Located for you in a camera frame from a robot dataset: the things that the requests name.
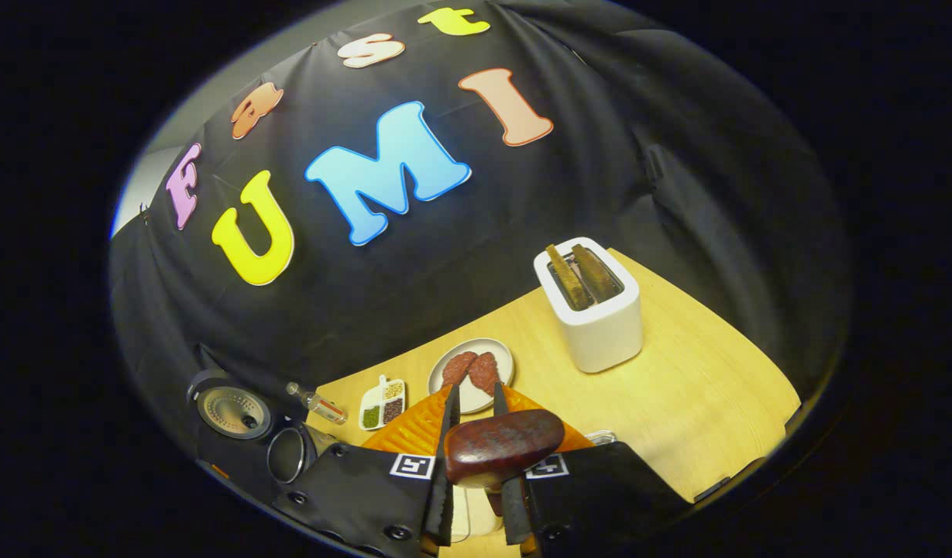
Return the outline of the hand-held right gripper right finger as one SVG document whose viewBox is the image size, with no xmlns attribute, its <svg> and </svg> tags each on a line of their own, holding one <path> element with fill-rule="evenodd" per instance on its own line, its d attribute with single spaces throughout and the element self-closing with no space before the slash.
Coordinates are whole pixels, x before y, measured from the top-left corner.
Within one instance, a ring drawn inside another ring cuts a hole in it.
<svg viewBox="0 0 952 558">
<path fill-rule="evenodd" d="M 500 507 L 522 558 L 642 558 L 692 504 L 615 441 L 550 453 L 504 481 Z"/>
</svg>

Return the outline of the dark wooden spoon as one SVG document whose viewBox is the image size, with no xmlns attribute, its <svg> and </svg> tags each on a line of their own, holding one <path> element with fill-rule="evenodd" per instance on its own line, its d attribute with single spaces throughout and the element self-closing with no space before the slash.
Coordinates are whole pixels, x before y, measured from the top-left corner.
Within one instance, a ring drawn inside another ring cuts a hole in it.
<svg viewBox="0 0 952 558">
<path fill-rule="evenodd" d="M 503 515 L 503 483 L 554 453 L 563 421 L 545 409 L 510 411 L 451 427 L 444 441 L 446 477 L 460 487 L 482 488 Z"/>
</svg>

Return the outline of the dark grey rice cooker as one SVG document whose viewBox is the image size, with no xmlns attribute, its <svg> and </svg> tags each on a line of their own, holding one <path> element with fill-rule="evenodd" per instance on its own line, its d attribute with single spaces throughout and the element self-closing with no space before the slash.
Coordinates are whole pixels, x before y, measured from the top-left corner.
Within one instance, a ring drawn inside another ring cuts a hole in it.
<svg viewBox="0 0 952 558">
<path fill-rule="evenodd" d="M 259 394 L 218 368 L 190 382 L 187 416 L 199 460 L 260 504 L 269 505 L 278 488 L 337 442 L 305 424 L 307 411 L 293 397 Z"/>
</svg>

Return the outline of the brown meat piece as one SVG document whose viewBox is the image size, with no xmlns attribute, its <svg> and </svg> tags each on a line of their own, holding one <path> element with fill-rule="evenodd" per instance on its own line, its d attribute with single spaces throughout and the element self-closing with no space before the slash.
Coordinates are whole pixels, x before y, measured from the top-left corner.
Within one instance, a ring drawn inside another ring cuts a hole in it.
<svg viewBox="0 0 952 558">
<path fill-rule="evenodd" d="M 466 374 L 468 374 L 469 381 L 472 382 L 472 385 L 478 388 L 479 391 L 486 393 L 486 395 L 490 397 L 496 394 L 496 384 L 500 382 L 500 375 L 498 375 L 497 358 L 493 353 L 480 353 L 479 356 L 469 364 Z"/>
<path fill-rule="evenodd" d="M 442 370 L 442 385 L 460 385 L 466 378 L 469 367 L 477 357 L 478 353 L 475 352 L 464 352 L 452 356 Z"/>
</svg>

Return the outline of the white divided dish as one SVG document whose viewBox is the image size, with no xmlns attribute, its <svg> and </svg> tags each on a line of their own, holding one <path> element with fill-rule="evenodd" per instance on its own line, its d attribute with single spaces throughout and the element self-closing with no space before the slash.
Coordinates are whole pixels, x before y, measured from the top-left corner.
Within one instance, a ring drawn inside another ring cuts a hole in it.
<svg viewBox="0 0 952 558">
<path fill-rule="evenodd" d="M 373 386 L 372 388 L 370 388 L 369 390 L 366 390 L 365 393 L 363 393 L 363 396 L 362 396 L 362 399 L 361 399 L 361 408 L 359 409 L 359 427 L 360 427 L 360 428 L 362 428 L 362 427 L 361 427 L 361 414 L 362 414 L 363 410 L 365 410 L 366 408 L 369 408 L 370 406 L 376 405 L 376 404 L 377 404 L 377 405 L 380 405 L 380 406 L 381 406 L 381 414 L 383 414 L 383 403 L 384 403 L 385 401 L 387 401 L 387 400 L 384 400 L 384 399 L 383 399 L 383 388 L 384 388 L 384 385 L 386 385 L 387 382 L 396 381 L 396 380 L 397 380 L 397 379 L 387 379 L 387 377 L 384 377 L 384 375 L 380 375 L 380 377 L 379 377 L 379 383 L 378 383 L 376 386 Z M 404 386 L 404 393 L 402 393 L 401 397 L 404 397 L 404 411 L 405 411 L 405 410 L 407 409 L 407 407 L 408 407 L 408 405 L 407 405 L 407 395 L 406 395 L 406 384 L 405 384 L 405 386 Z M 377 429 L 381 429 L 381 428 L 383 428 L 384 426 L 387 426 L 387 424 L 384 425 L 384 424 L 383 424 L 383 420 L 381 419 L 380 427 L 377 428 Z"/>
</svg>

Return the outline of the white round plate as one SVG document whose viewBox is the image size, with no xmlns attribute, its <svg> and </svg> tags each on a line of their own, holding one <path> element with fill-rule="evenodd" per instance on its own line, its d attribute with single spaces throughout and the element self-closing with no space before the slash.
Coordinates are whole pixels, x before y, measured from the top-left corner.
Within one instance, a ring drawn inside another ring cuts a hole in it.
<svg viewBox="0 0 952 558">
<path fill-rule="evenodd" d="M 497 376 L 505 385 L 511 385 L 514 379 L 514 357 L 510 349 L 496 339 L 475 338 L 465 340 L 457 346 L 448 350 L 444 356 L 441 356 L 436 364 L 431 368 L 431 372 L 426 382 L 427 394 L 433 394 L 440 390 L 443 385 L 443 370 L 447 367 L 449 361 L 457 357 L 458 354 L 473 352 L 477 356 L 482 353 L 491 353 L 496 358 Z M 465 377 L 460 382 L 460 410 L 462 415 L 475 414 L 479 411 L 489 409 L 493 406 L 493 396 L 488 395 L 485 390 L 472 384 L 469 377 Z"/>
</svg>

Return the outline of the small glass bottle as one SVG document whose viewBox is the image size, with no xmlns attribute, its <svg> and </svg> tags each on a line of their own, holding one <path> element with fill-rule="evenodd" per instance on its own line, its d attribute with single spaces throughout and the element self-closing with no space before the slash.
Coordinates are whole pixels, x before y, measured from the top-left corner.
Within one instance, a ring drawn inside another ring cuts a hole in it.
<svg viewBox="0 0 952 558">
<path fill-rule="evenodd" d="M 310 413 L 324 418 L 331 423 L 342 425 L 348 420 L 348 414 L 341 410 L 336 404 L 324 399 L 316 391 L 306 388 L 304 384 L 296 381 L 289 381 L 287 384 L 287 393 L 295 397 L 299 403 Z"/>
</svg>

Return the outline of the white toaster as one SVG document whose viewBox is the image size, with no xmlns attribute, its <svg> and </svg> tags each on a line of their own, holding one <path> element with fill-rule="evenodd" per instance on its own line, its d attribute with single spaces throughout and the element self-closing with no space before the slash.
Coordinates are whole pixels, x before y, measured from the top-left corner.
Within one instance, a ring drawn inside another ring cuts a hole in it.
<svg viewBox="0 0 952 558">
<path fill-rule="evenodd" d="M 637 356 L 643 346 L 640 288 L 634 275 L 613 257 L 613 252 L 588 237 L 576 237 L 555 245 L 579 279 L 572 247 L 582 244 L 603 261 L 620 283 L 621 293 L 597 304 L 590 292 L 586 310 L 573 311 L 559 290 L 546 250 L 534 258 L 537 279 L 559 325 L 562 339 L 578 370 L 595 374 Z"/>
</svg>

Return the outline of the brown toast slice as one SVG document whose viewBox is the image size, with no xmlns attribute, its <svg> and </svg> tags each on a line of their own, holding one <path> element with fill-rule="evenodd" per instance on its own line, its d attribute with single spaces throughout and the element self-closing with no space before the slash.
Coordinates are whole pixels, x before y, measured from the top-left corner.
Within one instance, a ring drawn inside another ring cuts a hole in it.
<svg viewBox="0 0 952 558">
<path fill-rule="evenodd" d="M 554 272 L 559 290 L 565 297 L 569 307 L 573 311 L 582 311 L 590 305 L 590 296 L 582 280 L 576 275 L 564 256 L 557 250 L 554 244 L 546 246 L 546 252 L 551 262 L 551 268 Z"/>
<path fill-rule="evenodd" d="M 621 293 L 620 283 L 595 253 L 582 244 L 576 244 L 572 247 L 572 255 L 576 259 L 582 282 L 597 304 Z"/>
</svg>

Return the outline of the black backdrop cloth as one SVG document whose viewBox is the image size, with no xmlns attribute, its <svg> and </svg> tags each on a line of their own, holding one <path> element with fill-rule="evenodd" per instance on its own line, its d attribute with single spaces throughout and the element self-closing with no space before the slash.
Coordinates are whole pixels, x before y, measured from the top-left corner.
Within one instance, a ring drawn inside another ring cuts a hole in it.
<svg viewBox="0 0 952 558">
<path fill-rule="evenodd" d="M 276 56 L 208 108 L 113 237 L 133 388 L 189 455 L 187 389 L 217 367 L 352 414 L 411 403 L 494 338 L 514 387 L 615 431 L 687 501 L 786 437 L 850 325 L 833 189 L 740 74 L 604 0 L 384 9 Z M 643 346 L 586 374 L 534 258 L 588 237 L 640 288 Z"/>
</svg>

